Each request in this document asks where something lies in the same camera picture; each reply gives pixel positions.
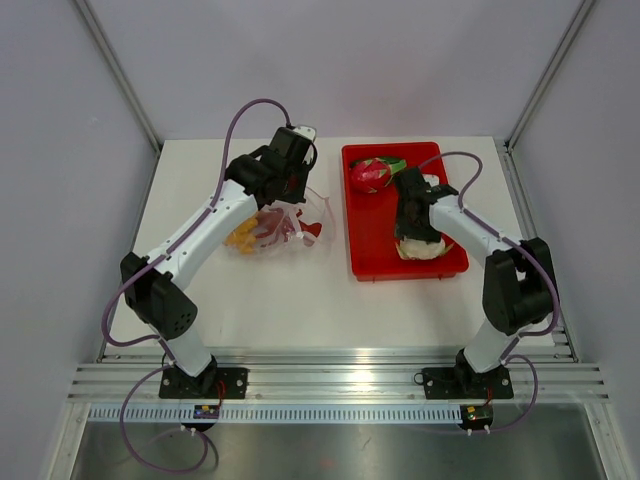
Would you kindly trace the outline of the clear zip top bag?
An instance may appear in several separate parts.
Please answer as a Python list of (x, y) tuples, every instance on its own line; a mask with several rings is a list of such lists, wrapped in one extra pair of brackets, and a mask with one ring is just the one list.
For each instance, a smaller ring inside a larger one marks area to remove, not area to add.
[(304, 200), (263, 207), (229, 234), (223, 246), (237, 255), (275, 256), (331, 244), (336, 220), (329, 197), (307, 187)]

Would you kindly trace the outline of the white cauliflower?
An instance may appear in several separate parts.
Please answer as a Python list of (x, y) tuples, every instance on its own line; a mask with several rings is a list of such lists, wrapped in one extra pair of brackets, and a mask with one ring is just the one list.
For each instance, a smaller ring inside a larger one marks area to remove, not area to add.
[(452, 249), (443, 239), (439, 242), (427, 242), (404, 238), (396, 244), (396, 250), (402, 260), (428, 261), (446, 255)]

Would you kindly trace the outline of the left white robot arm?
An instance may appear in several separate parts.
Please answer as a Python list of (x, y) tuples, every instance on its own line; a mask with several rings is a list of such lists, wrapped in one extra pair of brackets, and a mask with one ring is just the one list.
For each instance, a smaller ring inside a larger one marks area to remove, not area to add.
[(197, 333), (198, 308), (186, 289), (211, 254), (264, 206), (303, 202), (317, 160), (316, 135), (308, 126), (279, 128), (269, 144), (225, 166), (220, 187), (163, 245), (121, 262), (127, 306), (164, 343), (181, 386), (195, 398), (214, 390), (217, 365)]

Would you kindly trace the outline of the yellow ginger root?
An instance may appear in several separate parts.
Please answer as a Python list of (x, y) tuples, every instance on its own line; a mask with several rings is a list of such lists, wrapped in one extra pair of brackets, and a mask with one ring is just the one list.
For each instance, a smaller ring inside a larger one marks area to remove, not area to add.
[(236, 249), (240, 254), (249, 255), (254, 252), (254, 246), (257, 242), (253, 230), (258, 226), (257, 215), (254, 214), (249, 219), (240, 224), (232, 231), (224, 241), (224, 245), (228, 248)]

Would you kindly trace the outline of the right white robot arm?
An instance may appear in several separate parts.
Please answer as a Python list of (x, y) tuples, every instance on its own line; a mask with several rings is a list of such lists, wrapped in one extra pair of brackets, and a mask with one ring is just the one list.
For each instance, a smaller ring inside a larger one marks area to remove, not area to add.
[(417, 167), (402, 171), (394, 184), (394, 236), (402, 259), (440, 258), (448, 236), (484, 268), (485, 320), (452, 368), (456, 389), (476, 396), (497, 377), (520, 339), (556, 327), (560, 302), (549, 246), (540, 238), (509, 238), (465, 207), (460, 192), (430, 185)]

